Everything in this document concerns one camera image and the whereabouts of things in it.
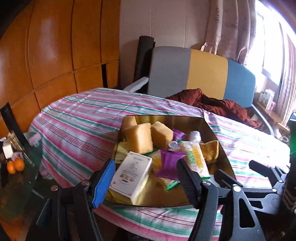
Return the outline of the white plastic bag ball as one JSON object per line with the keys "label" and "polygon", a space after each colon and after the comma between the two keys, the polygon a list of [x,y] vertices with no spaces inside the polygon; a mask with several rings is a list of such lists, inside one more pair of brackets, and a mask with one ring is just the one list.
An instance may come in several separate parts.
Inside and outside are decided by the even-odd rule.
{"label": "white plastic bag ball", "polygon": [[202,142],[201,134],[199,131],[191,131],[189,135],[186,137],[187,141],[191,142]]}

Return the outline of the white box on sill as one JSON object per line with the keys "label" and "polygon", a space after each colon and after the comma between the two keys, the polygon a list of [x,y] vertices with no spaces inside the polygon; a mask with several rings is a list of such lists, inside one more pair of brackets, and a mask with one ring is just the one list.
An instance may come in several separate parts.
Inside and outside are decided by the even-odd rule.
{"label": "white box on sill", "polygon": [[275,92],[271,89],[266,89],[264,93],[260,93],[259,102],[265,106],[267,110],[273,110],[275,106],[274,99]]}

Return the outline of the beige curtain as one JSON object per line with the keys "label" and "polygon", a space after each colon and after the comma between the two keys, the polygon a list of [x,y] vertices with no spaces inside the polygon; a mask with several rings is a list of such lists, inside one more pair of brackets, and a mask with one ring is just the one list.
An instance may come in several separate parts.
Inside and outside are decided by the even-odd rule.
{"label": "beige curtain", "polygon": [[295,33],[263,1],[211,1],[201,48],[244,65],[257,93],[274,92],[273,111],[287,124],[295,110]]}

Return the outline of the white foam piece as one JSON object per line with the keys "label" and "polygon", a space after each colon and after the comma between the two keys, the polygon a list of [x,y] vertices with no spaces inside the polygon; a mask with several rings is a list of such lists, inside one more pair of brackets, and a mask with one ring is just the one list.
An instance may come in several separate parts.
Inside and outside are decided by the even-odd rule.
{"label": "white foam piece", "polygon": [[139,80],[137,80],[137,81],[133,82],[132,84],[128,85],[123,90],[127,91],[127,92],[136,92],[136,91],[140,90],[148,82],[149,82],[148,77],[142,77]]}

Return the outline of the striped pink green bedsheet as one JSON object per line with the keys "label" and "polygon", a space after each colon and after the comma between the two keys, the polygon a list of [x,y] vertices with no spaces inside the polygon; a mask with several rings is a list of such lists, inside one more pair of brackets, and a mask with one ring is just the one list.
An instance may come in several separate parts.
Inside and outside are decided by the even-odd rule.
{"label": "striped pink green bedsheet", "polygon": [[88,179],[111,158],[123,118],[144,114],[203,118],[245,186],[269,186],[266,178],[250,170],[252,160],[282,168],[290,164],[288,145],[237,121],[174,100],[97,88],[63,97],[33,119],[30,131],[42,137],[41,175],[63,187]]}

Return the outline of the glass side table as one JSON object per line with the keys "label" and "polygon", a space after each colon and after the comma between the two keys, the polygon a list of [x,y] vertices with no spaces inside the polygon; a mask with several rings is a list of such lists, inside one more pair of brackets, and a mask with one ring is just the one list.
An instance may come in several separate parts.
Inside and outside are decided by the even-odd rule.
{"label": "glass side table", "polygon": [[[6,159],[3,153],[3,142],[1,142],[1,218],[13,220],[21,215],[27,205],[29,197],[33,192],[35,182],[39,173],[42,160],[42,141],[39,133],[24,133],[28,141],[24,146],[17,138],[7,138],[11,141],[13,156]],[[23,159],[25,169],[16,171],[14,175],[9,174],[6,168],[8,161],[15,158]]]}

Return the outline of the white cardboard box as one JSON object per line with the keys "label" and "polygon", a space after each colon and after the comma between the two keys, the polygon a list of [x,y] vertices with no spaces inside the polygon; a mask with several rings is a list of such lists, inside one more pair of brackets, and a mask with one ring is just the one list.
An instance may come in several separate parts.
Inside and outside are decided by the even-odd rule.
{"label": "white cardboard box", "polygon": [[152,158],[129,152],[116,170],[109,192],[120,201],[135,205],[152,169]]}

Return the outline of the rust red blanket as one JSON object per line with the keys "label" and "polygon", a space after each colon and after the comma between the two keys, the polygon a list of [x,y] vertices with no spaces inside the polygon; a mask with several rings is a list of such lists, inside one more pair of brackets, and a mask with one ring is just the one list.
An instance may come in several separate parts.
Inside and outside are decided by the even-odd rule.
{"label": "rust red blanket", "polygon": [[238,121],[252,128],[258,129],[262,122],[252,120],[247,112],[247,109],[240,106],[237,102],[229,99],[216,99],[206,96],[200,88],[185,89],[166,99],[175,100],[187,105],[206,110],[234,121]]}

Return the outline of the grey yellow blue headboard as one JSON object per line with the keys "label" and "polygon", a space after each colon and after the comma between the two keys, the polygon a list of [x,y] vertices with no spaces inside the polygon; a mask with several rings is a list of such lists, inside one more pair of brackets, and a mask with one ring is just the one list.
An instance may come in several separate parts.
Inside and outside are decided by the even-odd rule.
{"label": "grey yellow blue headboard", "polygon": [[149,95],[164,98],[197,88],[208,97],[229,99],[249,108],[255,76],[243,65],[208,52],[170,46],[153,49]]}

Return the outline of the black rolled mat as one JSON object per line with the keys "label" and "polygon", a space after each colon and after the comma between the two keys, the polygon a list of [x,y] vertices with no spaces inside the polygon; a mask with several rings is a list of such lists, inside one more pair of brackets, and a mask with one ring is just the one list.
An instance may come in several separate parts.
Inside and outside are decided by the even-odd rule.
{"label": "black rolled mat", "polygon": [[138,40],[137,55],[135,60],[133,82],[142,77],[149,77],[152,51],[155,47],[155,41],[150,36],[140,36]]}

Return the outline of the orange fruit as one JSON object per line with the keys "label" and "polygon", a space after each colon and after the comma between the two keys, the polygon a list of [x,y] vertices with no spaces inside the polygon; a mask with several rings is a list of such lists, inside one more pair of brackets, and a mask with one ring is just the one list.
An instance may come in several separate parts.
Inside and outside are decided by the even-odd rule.
{"label": "orange fruit", "polygon": [[16,168],[13,161],[8,161],[6,168],[9,174],[14,175],[16,173]]}
{"label": "orange fruit", "polygon": [[25,169],[25,163],[21,158],[15,158],[14,166],[15,166],[15,170],[18,172],[22,172]]}

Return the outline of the gold metal tray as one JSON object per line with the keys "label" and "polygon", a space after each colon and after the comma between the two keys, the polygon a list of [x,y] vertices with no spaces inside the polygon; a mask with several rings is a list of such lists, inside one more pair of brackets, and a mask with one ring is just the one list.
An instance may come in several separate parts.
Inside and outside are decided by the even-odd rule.
{"label": "gold metal tray", "polygon": [[234,174],[210,126],[191,116],[125,116],[113,158],[116,172],[106,200],[117,205],[187,205],[176,169],[179,159],[202,180],[218,169]]}

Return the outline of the orange wooden wardrobe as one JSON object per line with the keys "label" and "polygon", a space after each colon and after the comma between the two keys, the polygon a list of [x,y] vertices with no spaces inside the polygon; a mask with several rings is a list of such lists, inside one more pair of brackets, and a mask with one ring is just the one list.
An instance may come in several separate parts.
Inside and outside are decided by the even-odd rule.
{"label": "orange wooden wardrobe", "polygon": [[47,105],[119,86],[120,1],[31,1],[1,37],[1,105],[22,132]]}

